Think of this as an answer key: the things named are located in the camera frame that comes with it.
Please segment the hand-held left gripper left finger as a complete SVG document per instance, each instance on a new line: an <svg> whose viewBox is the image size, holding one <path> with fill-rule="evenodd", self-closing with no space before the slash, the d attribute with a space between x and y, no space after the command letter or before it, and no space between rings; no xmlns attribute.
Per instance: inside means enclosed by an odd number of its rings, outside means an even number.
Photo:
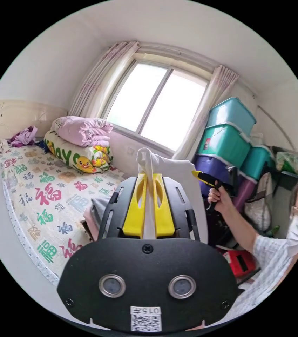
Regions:
<svg viewBox="0 0 298 337"><path fill-rule="evenodd" d="M147 196L147 175L139 173L131 195L127 215L123 224L123 234L142 238L144 233Z"/></svg>

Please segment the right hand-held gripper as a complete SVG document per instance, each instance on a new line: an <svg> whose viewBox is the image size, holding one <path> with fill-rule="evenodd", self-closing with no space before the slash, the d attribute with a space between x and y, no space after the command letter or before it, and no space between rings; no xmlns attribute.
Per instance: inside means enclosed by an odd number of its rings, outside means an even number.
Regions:
<svg viewBox="0 0 298 337"><path fill-rule="evenodd" d="M203 181L206 185L216 189L216 190L219 190L219 188L222 186L222 182L220 180L217 180L215 177L207 174L207 173L204 173L204 172L201 172L201 171L196 171L196 170L193 170L192 171L192 175L197 178L199 181ZM208 212L212 212L215 210L215 203L216 202L209 202L209 207L207 208L207 211Z"/></svg>

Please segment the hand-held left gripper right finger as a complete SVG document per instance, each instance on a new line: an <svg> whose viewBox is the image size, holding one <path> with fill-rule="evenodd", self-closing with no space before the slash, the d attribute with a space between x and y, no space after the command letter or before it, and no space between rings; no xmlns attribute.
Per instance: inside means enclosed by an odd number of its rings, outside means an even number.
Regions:
<svg viewBox="0 0 298 337"><path fill-rule="evenodd" d="M154 221L157 238L173 237L175 224L162 174L154 174Z"/></svg>

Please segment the person's right hand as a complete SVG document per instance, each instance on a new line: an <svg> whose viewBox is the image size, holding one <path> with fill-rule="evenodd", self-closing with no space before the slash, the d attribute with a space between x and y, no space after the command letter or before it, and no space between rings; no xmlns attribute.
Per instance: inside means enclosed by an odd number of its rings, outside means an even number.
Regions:
<svg viewBox="0 0 298 337"><path fill-rule="evenodd" d="M231 197L222 186L218 190L211 188L207 200L211 205L214 205L215 210L223 216L235 209Z"/></svg>

